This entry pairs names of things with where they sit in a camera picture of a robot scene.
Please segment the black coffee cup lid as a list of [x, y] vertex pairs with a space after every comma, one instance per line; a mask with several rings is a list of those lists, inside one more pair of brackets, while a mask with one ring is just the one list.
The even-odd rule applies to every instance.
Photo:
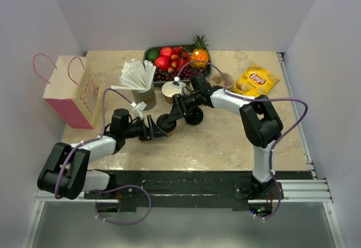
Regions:
[[169, 114], [162, 114], [158, 117], [156, 125], [166, 133], [173, 132], [177, 126], [176, 121], [169, 120]]

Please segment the brown paper coffee cup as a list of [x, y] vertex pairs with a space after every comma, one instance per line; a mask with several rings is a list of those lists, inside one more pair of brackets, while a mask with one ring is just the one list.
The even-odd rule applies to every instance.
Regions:
[[167, 132], [166, 132], [167, 137], [171, 137], [174, 133], [175, 133], [175, 130], [167, 131]]

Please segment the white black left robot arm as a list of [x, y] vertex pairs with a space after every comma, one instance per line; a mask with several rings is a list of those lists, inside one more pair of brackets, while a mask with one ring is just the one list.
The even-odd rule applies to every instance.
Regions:
[[155, 124], [150, 115], [145, 120], [130, 119], [126, 109], [116, 109], [104, 134], [77, 144], [56, 143], [38, 177], [37, 187], [52, 193], [56, 199], [73, 200], [81, 192], [96, 190], [103, 198], [112, 198], [117, 185], [110, 175], [102, 171], [88, 170], [93, 160], [117, 153], [127, 139], [149, 141], [165, 138], [166, 132]]

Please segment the brown pulp cup carrier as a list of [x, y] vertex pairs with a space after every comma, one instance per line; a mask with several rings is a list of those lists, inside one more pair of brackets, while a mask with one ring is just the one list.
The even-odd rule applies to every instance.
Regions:
[[212, 76], [212, 78], [208, 79], [208, 82], [211, 84], [212, 87], [226, 86], [227, 89], [232, 89], [234, 86], [234, 80], [232, 79], [231, 75], [228, 73], [224, 73], [223, 76], [220, 74], [216, 76]]

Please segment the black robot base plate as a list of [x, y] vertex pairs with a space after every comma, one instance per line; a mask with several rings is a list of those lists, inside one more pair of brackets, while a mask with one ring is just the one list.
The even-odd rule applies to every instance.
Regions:
[[87, 200], [120, 199], [120, 212], [134, 212], [138, 207], [215, 208], [249, 211], [260, 204], [250, 200], [283, 198], [274, 185], [263, 197], [248, 199], [245, 188], [251, 171], [143, 171], [108, 170], [110, 182], [106, 192], [89, 192]]

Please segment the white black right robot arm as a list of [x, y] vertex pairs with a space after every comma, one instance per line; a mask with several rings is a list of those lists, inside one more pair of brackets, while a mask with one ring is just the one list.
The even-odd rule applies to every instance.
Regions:
[[169, 114], [157, 119], [165, 132], [175, 130], [177, 120], [183, 118], [189, 125], [198, 125], [203, 120], [199, 106], [224, 109], [241, 118], [246, 138], [253, 145], [254, 167], [250, 183], [240, 191], [248, 199], [263, 199], [276, 184], [273, 170], [273, 144], [281, 137], [283, 124], [275, 108], [265, 95], [247, 101], [230, 94], [219, 86], [212, 87], [203, 74], [190, 79], [193, 91], [190, 94], [173, 95]]

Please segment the pink white paper bag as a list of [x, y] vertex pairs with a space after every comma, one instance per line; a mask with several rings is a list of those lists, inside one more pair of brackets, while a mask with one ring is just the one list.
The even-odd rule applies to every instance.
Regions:
[[43, 93], [51, 108], [73, 129], [93, 129], [100, 111], [103, 89], [84, 56], [60, 55], [50, 78], [35, 74], [47, 85]]

